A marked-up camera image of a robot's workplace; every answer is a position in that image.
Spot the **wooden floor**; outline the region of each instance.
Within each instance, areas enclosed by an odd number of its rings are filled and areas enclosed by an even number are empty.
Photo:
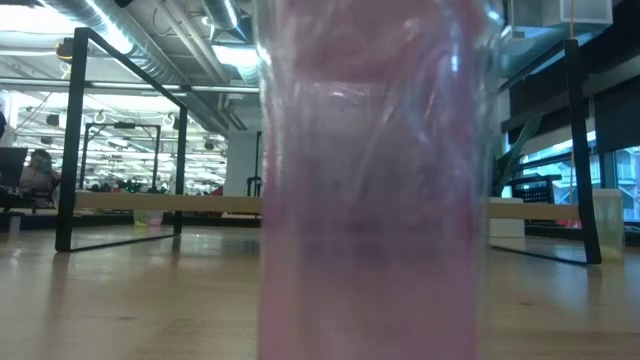
[[[0,240],[0,359],[255,359],[259,230],[186,233],[73,255],[54,252],[50,231]],[[599,267],[488,257],[487,359],[640,359],[640,255]]]

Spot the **pink tumbler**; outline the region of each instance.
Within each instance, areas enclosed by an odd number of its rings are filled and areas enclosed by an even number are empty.
[[[481,0],[263,0],[261,360],[478,357]]]

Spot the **fluorescent light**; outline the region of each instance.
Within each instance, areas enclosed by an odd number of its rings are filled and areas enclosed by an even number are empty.
[[[506,38],[509,34],[511,34],[512,31],[513,31],[513,28],[511,27],[511,25],[505,26],[504,30],[502,30],[502,33],[500,34],[500,38],[501,39]]]
[[[253,68],[258,65],[258,53],[256,49],[250,47],[228,47],[214,45],[218,60],[223,64]]]
[[[216,154],[216,153],[212,153],[212,154],[187,154],[186,157],[187,157],[187,159],[194,159],[194,160],[203,159],[203,158],[206,159],[206,158],[211,158],[211,157],[224,159],[222,157],[222,155]]]
[[[128,95],[92,95],[96,101],[100,101],[108,106],[126,109],[126,112],[135,114],[136,111],[153,111],[156,113],[169,113],[177,111],[177,106],[164,97],[149,96],[128,96]]]
[[[122,139],[109,139],[108,142],[117,146],[122,146],[122,147],[129,146],[129,142],[127,140],[122,140]]]
[[[63,150],[49,150],[50,154],[62,154]],[[140,153],[135,151],[101,151],[101,150],[88,150],[87,155],[90,156],[123,156],[123,157],[132,157],[135,159],[141,160],[153,160],[155,158],[155,153]],[[158,154],[159,161],[170,161],[171,154],[169,153],[160,153]]]
[[[91,131],[92,131],[94,134],[96,134],[96,135],[100,135],[100,136],[106,136],[106,137],[112,137],[112,136],[113,136],[113,134],[112,134],[112,133],[110,133],[110,132],[108,132],[108,131],[104,131],[104,130],[99,131],[99,130],[98,130],[98,129],[96,129],[96,128],[92,128],[92,129],[91,129]]]
[[[148,148],[148,147],[146,147],[146,146],[138,145],[138,144],[133,143],[133,142],[129,142],[129,145],[131,145],[132,147],[134,147],[134,148],[136,148],[136,149],[138,149],[138,150],[142,150],[142,151],[147,151],[147,152],[155,153],[155,151],[154,151],[154,150],[151,150],[151,149],[149,149],[149,148]]]
[[[153,90],[153,86],[149,84],[135,84],[135,83],[117,83],[117,82],[107,82],[107,81],[93,81],[91,83],[96,88],[107,88],[107,89],[119,89],[122,86],[126,86],[127,89],[150,89]]]
[[[502,17],[495,10],[490,9],[489,11],[487,11],[487,15],[489,15],[489,17],[495,20],[497,23],[502,23]]]
[[[142,95],[142,96],[155,96],[155,97],[160,97],[160,98],[164,97],[164,95],[160,94],[157,91],[142,91],[142,92],[140,92],[140,95]],[[185,96],[187,96],[187,93],[185,91],[177,91],[177,92],[173,92],[172,95],[173,96],[177,96],[177,97],[185,97]]]
[[[0,31],[19,31],[34,34],[73,34],[82,24],[49,7],[0,5]]]

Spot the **ductwork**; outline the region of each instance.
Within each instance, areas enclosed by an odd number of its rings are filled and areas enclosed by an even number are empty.
[[[202,7],[216,29],[232,30],[240,23],[240,7],[235,0],[202,0]]]
[[[247,86],[260,86],[260,74],[257,66],[236,66],[236,69]]]
[[[119,30],[133,45],[133,50],[127,55],[142,58],[142,60],[135,60],[136,64],[159,83],[187,83],[187,78],[151,40],[144,29],[112,0],[40,1],[67,16],[70,20],[92,28],[104,37],[107,37],[110,31]],[[193,93],[182,98],[182,101],[194,115],[194,120],[205,130],[226,136],[229,124],[220,110],[207,105],[201,96]]]

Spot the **ceiling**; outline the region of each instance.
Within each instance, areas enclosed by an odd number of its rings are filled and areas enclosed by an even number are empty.
[[[202,21],[205,15],[200,1],[189,0],[180,3],[202,38],[208,42],[210,30]],[[247,13],[252,12],[250,2],[240,1],[239,5]],[[44,10],[51,9],[20,9],[18,15],[24,12],[24,16],[34,19],[30,26],[25,27],[22,23],[14,24],[11,21],[7,23],[4,20],[4,24],[0,24],[0,77],[68,79],[69,65],[58,59],[55,47],[62,43],[65,37],[72,36],[77,24],[69,24],[64,16],[46,13]],[[190,84],[219,83],[205,72],[184,42],[170,29],[166,19],[154,10],[153,1],[136,0],[125,11],[149,34]],[[218,41],[236,40],[223,34]],[[92,51],[93,56],[89,58],[87,65],[87,80],[142,82],[99,48],[95,47]],[[234,66],[224,65],[224,69],[232,84],[244,85]],[[11,100],[11,109],[5,109],[5,112],[9,114],[12,129],[8,132],[15,137],[14,146],[45,148],[56,160],[54,166],[59,167],[64,146],[68,100],[66,90],[51,93],[43,91],[44,89],[4,89],[0,96],[5,100]],[[210,106],[217,105],[217,98],[206,93],[201,96]],[[231,97],[235,105],[235,114],[248,130],[260,130],[262,112],[259,96],[250,94]],[[93,138],[88,146],[88,181],[85,185],[114,181],[116,178],[149,183],[153,169],[155,129],[142,128],[140,125],[159,125],[160,185],[171,187],[171,182],[175,180],[177,151],[177,132],[173,129],[172,123],[178,115],[178,109],[173,103],[153,92],[140,91],[135,95],[118,95],[86,89],[84,108],[83,133],[85,123],[101,122],[100,127],[95,126],[92,128],[95,130],[91,130]],[[47,124],[47,117],[52,115],[58,117],[58,125]],[[105,127],[96,134],[103,124],[118,121],[136,123],[138,126],[132,130]],[[215,133],[205,131],[193,119],[189,121],[187,140],[187,191],[211,191],[218,184],[223,184],[226,176],[226,140]],[[213,145],[213,150],[205,149],[207,140],[209,145]]]

